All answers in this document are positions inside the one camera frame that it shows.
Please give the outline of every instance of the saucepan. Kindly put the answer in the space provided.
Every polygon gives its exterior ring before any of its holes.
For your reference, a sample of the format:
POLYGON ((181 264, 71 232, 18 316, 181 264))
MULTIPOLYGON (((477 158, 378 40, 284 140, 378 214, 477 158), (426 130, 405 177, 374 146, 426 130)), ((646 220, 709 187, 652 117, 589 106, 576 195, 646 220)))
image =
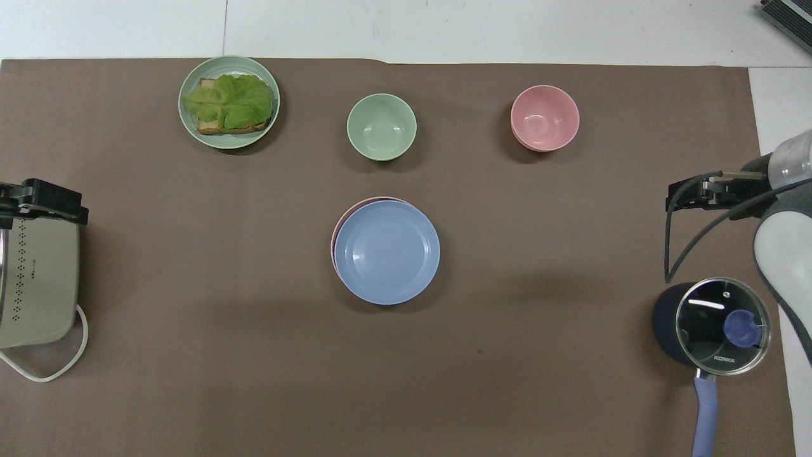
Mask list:
POLYGON ((710 457, 716 430, 717 376, 755 367, 770 343, 770 317, 747 285, 726 277, 674 285, 654 305, 654 335, 674 360, 696 368, 699 403, 691 457, 710 457))

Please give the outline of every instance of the blue handle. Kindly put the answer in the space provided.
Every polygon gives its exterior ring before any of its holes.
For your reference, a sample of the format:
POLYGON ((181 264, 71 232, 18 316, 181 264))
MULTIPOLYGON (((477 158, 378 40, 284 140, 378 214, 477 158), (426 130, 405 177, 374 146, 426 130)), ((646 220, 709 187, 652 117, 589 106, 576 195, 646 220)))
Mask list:
POLYGON ((693 433, 691 457, 711 457, 713 455, 713 438, 716 434, 716 410, 719 400, 716 395, 716 383, 701 377, 693 379, 697 390, 699 413, 697 429, 693 433))

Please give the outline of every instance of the toast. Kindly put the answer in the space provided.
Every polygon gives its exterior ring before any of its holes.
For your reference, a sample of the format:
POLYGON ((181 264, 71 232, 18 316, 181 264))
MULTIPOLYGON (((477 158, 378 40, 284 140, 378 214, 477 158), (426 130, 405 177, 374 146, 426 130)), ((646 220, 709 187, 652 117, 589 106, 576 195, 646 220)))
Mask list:
MULTIPOLYGON (((201 78, 201 87, 208 87, 213 89, 215 79, 211 78, 201 78)), ((224 130, 220 127, 220 123, 218 120, 197 120, 197 131, 203 135, 221 135, 223 133, 229 134, 240 134, 240 133, 251 133, 251 132, 260 132, 261 130, 265 130, 265 127, 268 126, 270 122, 270 118, 264 120, 259 124, 254 125, 246 125, 245 127, 240 128, 232 128, 230 130, 224 130)))

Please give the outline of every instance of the lettuce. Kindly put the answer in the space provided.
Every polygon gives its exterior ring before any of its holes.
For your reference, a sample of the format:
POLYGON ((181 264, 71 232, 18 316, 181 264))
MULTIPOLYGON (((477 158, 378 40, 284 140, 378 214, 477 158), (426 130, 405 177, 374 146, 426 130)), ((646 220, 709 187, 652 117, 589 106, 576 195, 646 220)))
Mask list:
POLYGON ((265 122, 274 106, 270 88, 254 75, 222 75, 213 89, 198 87, 182 100, 199 120, 216 119, 225 130, 265 122))

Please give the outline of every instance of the stacked plates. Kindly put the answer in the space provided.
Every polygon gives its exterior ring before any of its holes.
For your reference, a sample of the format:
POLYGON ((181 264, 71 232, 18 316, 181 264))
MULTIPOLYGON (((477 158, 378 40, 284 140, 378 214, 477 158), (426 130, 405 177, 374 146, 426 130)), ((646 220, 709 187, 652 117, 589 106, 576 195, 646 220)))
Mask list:
POLYGON ((409 203, 374 197, 350 207, 330 241, 339 278, 358 298, 395 305, 428 287, 440 263, 431 221, 409 203))

